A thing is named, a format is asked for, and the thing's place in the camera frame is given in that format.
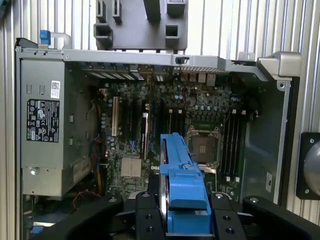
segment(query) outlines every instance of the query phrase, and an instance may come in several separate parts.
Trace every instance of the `motherboard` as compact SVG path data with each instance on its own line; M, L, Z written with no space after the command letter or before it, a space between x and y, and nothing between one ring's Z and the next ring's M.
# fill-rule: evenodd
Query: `motherboard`
M146 190L149 175L159 173L161 134L176 132L203 171L207 189L238 201L247 121L242 88L237 78L223 74L101 81L105 191L126 199Z

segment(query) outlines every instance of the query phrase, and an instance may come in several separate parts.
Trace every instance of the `power supply label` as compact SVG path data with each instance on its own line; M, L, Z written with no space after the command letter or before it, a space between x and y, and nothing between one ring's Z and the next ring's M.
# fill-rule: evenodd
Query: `power supply label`
M26 140L59 142L60 101L30 99L26 105Z

